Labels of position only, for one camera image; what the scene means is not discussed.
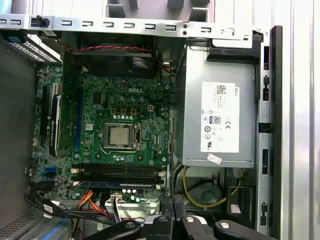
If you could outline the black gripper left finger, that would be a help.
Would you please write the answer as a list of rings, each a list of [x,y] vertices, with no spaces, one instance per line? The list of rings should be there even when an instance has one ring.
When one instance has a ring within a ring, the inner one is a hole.
[[[160,198],[161,215],[146,218],[144,224],[133,219],[122,220],[92,235],[93,240],[172,240],[175,210],[172,196]]]

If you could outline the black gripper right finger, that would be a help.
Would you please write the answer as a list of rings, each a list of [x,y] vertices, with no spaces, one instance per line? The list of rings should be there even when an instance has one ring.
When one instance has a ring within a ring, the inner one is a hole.
[[[231,220],[217,221],[212,227],[197,215],[188,215],[184,199],[174,195],[175,231],[178,240],[272,240],[273,238]]]

